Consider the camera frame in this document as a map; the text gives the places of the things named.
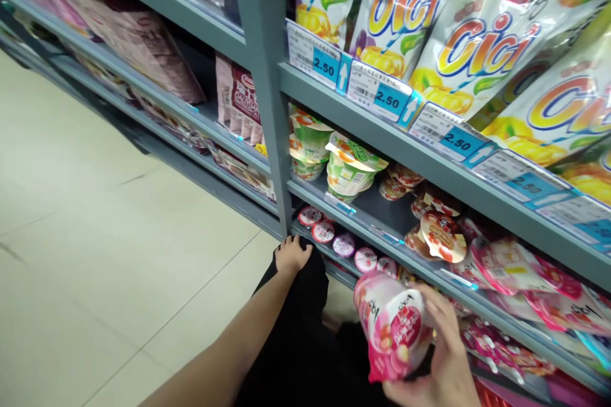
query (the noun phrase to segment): tiled floor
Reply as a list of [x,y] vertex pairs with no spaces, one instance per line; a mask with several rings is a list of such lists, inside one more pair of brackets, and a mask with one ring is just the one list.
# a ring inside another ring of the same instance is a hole
[[[134,407],[277,241],[0,52],[0,404]],[[329,310],[351,291],[332,282]]]

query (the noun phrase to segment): price label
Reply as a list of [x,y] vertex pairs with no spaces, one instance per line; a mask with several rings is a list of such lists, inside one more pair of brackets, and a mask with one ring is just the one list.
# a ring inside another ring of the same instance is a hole
[[352,216],[354,213],[356,213],[356,210],[354,210],[350,205],[348,205],[346,202],[342,202],[329,192],[325,193],[325,202],[333,205],[335,208],[348,216]]
[[408,133],[452,159],[462,162],[489,142],[453,113],[428,102]]
[[507,149],[493,153],[476,165],[473,171],[520,202],[529,202],[569,188],[562,180]]
[[289,20],[286,21],[286,33],[291,65],[335,90],[342,53]]
[[352,62],[347,97],[369,111],[397,122],[411,95],[411,88],[398,79],[363,62]]
[[590,245],[611,244],[611,210],[588,196],[578,196],[536,210]]

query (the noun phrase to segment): yogurt cup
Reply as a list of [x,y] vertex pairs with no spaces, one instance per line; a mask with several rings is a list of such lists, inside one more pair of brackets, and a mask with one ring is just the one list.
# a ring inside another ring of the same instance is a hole
[[433,207],[438,212],[456,217],[463,210],[463,203],[456,197],[448,194],[443,189],[427,181],[423,201],[426,205]]
[[333,251],[342,258],[349,258],[355,253],[355,239],[348,232],[338,235],[333,241]]
[[356,268],[363,273],[371,272],[376,269],[377,256],[371,248],[363,247],[355,254]]
[[454,220],[441,212],[423,215],[418,237],[428,245],[431,256],[449,263],[459,263],[467,255],[465,236]]
[[412,213],[418,219],[422,219],[422,215],[428,211],[433,210],[431,205],[425,203],[424,191],[416,195],[411,205]]
[[294,143],[291,139],[291,146],[300,151],[299,160],[316,163],[328,161],[329,151],[326,146],[333,128],[295,106],[291,122],[294,131]]
[[304,207],[297,216],[299,222],[305,227],[314,226],[323,217],[322,212],[319,209],[315,209],[312,206]]
[[431,250],[426,244],[424,240],[421,239],[420,235],[420,223],[412,228],[410,232],[405,236],[405,244],[409,246],[412,250],[418,253],[423,258],[428,259],[429,261],[441,261],[440,258],[436,258],[431,255]]
[[384,272],[392,279],[397,279],[397,263],[391,258],[383,256],[377,260],[377,267],[380,272]]
[[369,382],[402,380],[416,370],[433,339],[421,293],[371,272],[356,283],[354,302],[369,346]]
[[310,161],[306,158],[305,151],[297,147],[297,140],[295,135],[291,134],[290,137],[291,145],[291,167],[293,173],[306,181],[314,181],[323,173],[325,169],[325,163],[328,161],[326,158],[324,161]]
[[327,166],[329,190],[339,198],[355,197],[368,189],[376,174],[388,162],[367,151],[339,132],[333,132],[327,144],[331,157]]
[[335,228],[332,223],[322,219],[312,227],[312,237],[318,243],[329,243],[335,237]]
[[390,200],[394,202],[395,200],[399,200],[403,196],[405,196],[408,192],[411,192],[411,189],[406,188],[403,184],[401,184],[396,178],[394,178],[390,171],[384,173],[384,177],[382,181],[380,181],[380,194],[386,200]]

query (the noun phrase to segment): pink snack package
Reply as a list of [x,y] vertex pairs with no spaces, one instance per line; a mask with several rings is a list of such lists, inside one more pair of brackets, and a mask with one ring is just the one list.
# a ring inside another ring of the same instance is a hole
[[479,271],[499,293],[512,296],[518,291],[540,291],[571,298],[580,295],[579,281],[532,254],[513,236],[475,246],[470,252]]
[[68,0],[133,68],[190,104],[205,101],[161,18],[137,0]]
[[208,145],[204,136],[200,132],[192,128],[182,119],[168,113],[144,94],[133,89],[132,92],[153,121],[162,125],[166,130],[168,130],[178,139],[182,140],[182,142],[187,146],[196,150],[198,153],[207,153]]
[[433,339],[420,292],[374,271],[356,283],[354,302],[369,343],[369,382],[402,380],[416,370]]
[[513,316],[527,321],[543,323],[543,320],[533,310],[522,293],[518,293],[515,296],[507,296],[496,291],[487,291],[487,296],[490,302],[498,305]]
[[587,286],[583,286],[578,298],[534,291],[525,291],[524,297],[552,331],[574,329],[611,336],[611,312],[608,308],[608,300]]
[[[474,234],[473,232],[467,231],[465,233],[469,234],[471,237]],[[450,264],[450,269],[453,273],[458,275],[459,277],[464,278],[465,280],[470,281],[471,283],[479,286],[479,289],[494,289],[493,286],[486,280],[484,274],[479,270],[479,267],[475,263],[475,259],[473,256],[473,251],[482,249],[486,246],[488,240],[485,237],[477,237],[475,239],[469,240],[469,248],[467,249],[467,255],[465,259],[463,259],[458,264]]]
[[493,372],[497,372],[497,367],[502,368],[520,384],[524,383],[525,373],[544,376],[555,372],[553,364],[481,318],[475,317],[468,323],[468,328],[461,332],[463,342],[484,359]]
[[478,237],[482,237],[486,242],[495,242],[507,232],[494,221],[471,208],[456,218],[456,224],[468,243]]
[[216,54],[218,121],[251,146],[263,143],[261,117],[251,73]]

